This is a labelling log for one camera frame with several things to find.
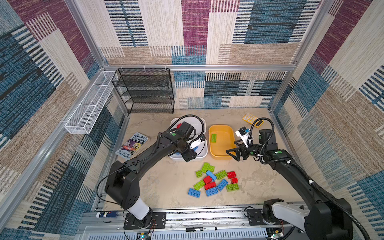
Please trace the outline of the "small green square brick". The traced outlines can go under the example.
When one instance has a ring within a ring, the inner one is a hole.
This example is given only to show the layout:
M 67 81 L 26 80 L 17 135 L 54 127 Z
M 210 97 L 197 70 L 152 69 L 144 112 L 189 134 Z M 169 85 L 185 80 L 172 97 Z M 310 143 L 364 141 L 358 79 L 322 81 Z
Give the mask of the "small green square brick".
M 197 178 L 201 178 L 203 176 L 203 172 L 202 171 L 196 171 L 195 174 L 196 174 Z

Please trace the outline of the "green diagonal long brick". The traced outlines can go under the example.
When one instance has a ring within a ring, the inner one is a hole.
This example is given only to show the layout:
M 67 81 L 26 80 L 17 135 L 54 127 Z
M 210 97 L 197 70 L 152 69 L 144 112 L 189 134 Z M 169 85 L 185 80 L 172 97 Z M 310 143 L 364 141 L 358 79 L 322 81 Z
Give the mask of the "green diagonal long brick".
M 195 189 L 196 191 L 199 191 L 199 190 L 200 190 L 201 188 L 203 188 L 205 185 L 206 185 L 206 183 L 205 183 L 203 180 L 201 180 L 201 181 L 197 182 L 197 183 L 194 185 L 194 189 Z

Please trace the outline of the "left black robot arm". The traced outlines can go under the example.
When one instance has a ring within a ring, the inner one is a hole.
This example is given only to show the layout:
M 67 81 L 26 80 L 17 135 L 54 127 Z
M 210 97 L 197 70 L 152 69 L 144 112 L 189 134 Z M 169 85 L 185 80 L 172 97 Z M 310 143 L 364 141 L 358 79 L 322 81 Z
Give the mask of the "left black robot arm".
M 153 221 L 153 211 L 140 198 L 140 180 L 165 156 L 179 152 L 186 162 L 195 159 L 197 153 L 191 149 L 191 144 L 201 136 L 187 122 L 159 133 L 156 142 L 132 160 L 113 163 L 106 180 L 106 194 L 134 216 L 139 226 L 148 227 Z

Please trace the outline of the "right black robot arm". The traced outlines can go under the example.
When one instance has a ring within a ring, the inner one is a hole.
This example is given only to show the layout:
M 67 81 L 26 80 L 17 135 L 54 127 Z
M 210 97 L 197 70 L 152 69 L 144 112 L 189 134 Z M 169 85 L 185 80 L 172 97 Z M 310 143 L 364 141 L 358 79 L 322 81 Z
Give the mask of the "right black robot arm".
M 259 131 L 259 144 L 248 140 L 250 130 L 236 131 L 239 140 L 236 148 L 226 153 L 236 161 L 258 157 L 260 163 L 269 165 L 283 176 L 304 200 L 305 207 L 296 207 L 282 199 L 264 202 L 262 216 L 266 224 L 288 222 L 305 232 L 311 240 L 351 240 L 353 221 L 349 217 L 351 206 L 345 199 L 336 199 L 325 191 L 301 168 L 293 156 L 278 148 L 272 130 Z

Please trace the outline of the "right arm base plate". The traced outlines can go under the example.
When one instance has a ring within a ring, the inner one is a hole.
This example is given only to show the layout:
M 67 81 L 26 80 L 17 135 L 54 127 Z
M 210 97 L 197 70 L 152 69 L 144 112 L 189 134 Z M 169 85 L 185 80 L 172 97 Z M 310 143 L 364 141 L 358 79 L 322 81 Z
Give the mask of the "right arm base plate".
M 243 211 L 244 216 L 248 220 L 248 223 L 250 226 L 282 226 L 282 225 L 288 225 L 289 224 L 286 221 L 280 221 L 280 220 L 272 220 L 271 222 L 268 222 L 264 220 L 262 209 L 255 209 L 255 208 L 245 208 Z

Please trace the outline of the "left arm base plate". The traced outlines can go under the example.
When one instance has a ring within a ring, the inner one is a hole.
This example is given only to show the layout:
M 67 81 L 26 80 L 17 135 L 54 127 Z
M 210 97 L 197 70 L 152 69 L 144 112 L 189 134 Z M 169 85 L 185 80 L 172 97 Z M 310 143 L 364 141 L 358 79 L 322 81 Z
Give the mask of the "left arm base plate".
M 124 230 L 164 229 L 166 226 L 166 219 L 166 212 L 149 211 L 142 220 L 137 219 L 131 213 L 127 213 L 124 222 Z

